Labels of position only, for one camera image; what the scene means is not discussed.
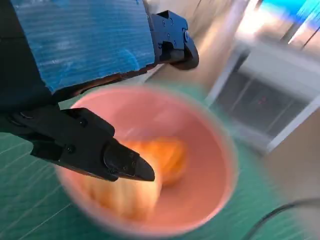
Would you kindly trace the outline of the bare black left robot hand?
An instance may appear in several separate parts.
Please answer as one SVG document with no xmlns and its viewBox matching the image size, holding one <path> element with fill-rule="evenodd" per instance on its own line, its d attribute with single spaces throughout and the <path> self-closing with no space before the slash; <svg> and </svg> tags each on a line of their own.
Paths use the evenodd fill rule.
<svg viewBox="0 0 320 240">
<path fill-rule="evenodd" d="M 0 130 L 31 155 L 91 177 L 155 180 L 151 165 L 87 108 L 59 103 L 159 64 L 191 70 L 199 54 L 183 17 L 143 0 L 3 0 Z"/>
</svg>

